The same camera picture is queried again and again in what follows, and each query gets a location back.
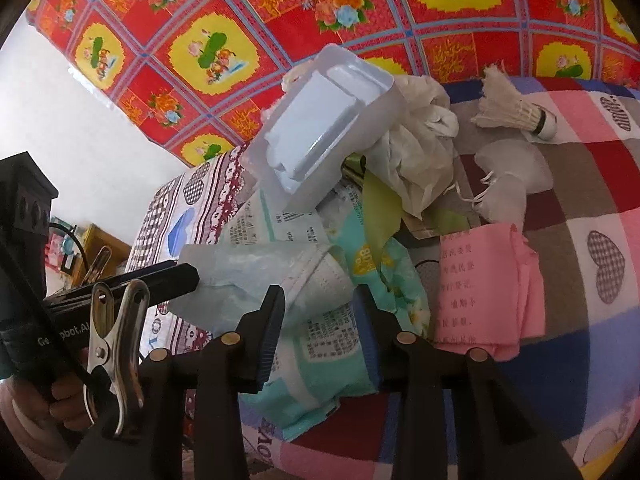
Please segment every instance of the white wall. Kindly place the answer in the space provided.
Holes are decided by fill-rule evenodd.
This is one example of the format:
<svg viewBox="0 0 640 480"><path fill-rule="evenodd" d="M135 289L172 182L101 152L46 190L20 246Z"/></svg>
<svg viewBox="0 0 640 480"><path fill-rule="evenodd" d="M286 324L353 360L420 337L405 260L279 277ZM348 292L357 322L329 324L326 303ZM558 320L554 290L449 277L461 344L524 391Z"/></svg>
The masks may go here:
<svg viewBox="0 0 640 480"><path fill-rule="evenodd" d="M60 192L53 215L131 244L155 191L187 168L68 67L20 18L0 49L0 158L28 151Z"/></svg>

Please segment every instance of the pink object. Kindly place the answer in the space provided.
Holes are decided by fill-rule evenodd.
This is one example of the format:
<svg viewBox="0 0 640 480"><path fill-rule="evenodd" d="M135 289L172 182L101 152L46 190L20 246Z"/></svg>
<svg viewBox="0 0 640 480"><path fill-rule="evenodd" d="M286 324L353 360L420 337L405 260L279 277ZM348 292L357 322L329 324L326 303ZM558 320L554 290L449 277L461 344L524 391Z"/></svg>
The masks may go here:
<svg viewBox="0 0 640 480"><path fill-rule="evenodd" d="M497 361L520 352L520 339L545 333L538 254L512 224L488 224L440 238L440 308L434 342L466 353L484 348Z"/></svg>

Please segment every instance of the blue heart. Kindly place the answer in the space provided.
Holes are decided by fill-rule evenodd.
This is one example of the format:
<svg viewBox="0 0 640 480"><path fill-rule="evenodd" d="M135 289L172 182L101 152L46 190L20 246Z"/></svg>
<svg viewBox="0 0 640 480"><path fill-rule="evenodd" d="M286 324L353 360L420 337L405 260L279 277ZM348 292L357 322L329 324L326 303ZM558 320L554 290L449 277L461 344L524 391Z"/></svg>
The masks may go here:
<svg viewBox="0 0 640 480"><path fill-rule="evenodd" d="M195 210L193 207L188 208L169 231L167 241L169 243L169 254L172 257L177 258L182 247L187 243L187 227L193 221L194 216Z"/></svg>

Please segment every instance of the black band on shuttlecock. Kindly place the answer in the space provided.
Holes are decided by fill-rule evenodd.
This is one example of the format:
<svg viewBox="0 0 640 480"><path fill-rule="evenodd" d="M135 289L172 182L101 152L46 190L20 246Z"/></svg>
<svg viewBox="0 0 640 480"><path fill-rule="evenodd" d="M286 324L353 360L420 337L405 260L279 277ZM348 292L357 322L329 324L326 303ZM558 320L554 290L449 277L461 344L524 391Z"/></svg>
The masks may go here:
<svg viewBox="0 0 640 480"><path fill-rule="evenodd" d="M532 131L531 135L537 135L542 131L542 128L545 125L545 121L546 121L546 112L544 108L538 107L540 108L540 111L542 112L540 114L540 120L538 121L538 125L536 126L536 129Z"/></svg>

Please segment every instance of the black cable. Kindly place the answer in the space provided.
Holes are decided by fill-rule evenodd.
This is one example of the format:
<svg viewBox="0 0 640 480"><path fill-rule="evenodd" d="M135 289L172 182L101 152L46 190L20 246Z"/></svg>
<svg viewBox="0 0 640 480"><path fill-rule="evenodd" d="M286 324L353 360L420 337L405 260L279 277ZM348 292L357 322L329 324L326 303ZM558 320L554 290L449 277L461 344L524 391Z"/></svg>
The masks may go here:
<svg viewBox="0 0 640 480"><path fill-rule="evenodd" d="M71 232L71 229L63 226L62 224L58 224L56 222L49 222L49 227L54 229L59 229L63 233L69 235L69 237L78 246L78 249L80 249L80 255L82 256L82 263L84 263L84 271L89 272L89 259L86 257L86 253L84 252L84 247L82 247L82 244L78 241L78 239L76 238L76 235Z"/></svg>
<svg viewBox="0 0 640 480"><path fill-rule="evenodd" d="M71 350L65 345L62 336L56 330L56 327L53 325L49 314L47 313L45 307L42 302L38 298L38 295L33 290L31 283L22 272L22 268L15 261L14 256L11 254L11 251L4 243L4 240L0 237L0 267L6 273L9 278L9 282L15 287L15 290L18 292L21 298L23 298L24 303L29 309L31 315L36 320L37 323L42 327L42 329L46 332L47 338L53 345L53 347L58 351L60 356L64 358L64 360L69 364L72 371L78 376L78 378L87 386L93 386L94 380L92 380L91 375L87 373L84 367L80 364L80 361L76 359Z"/></svg>

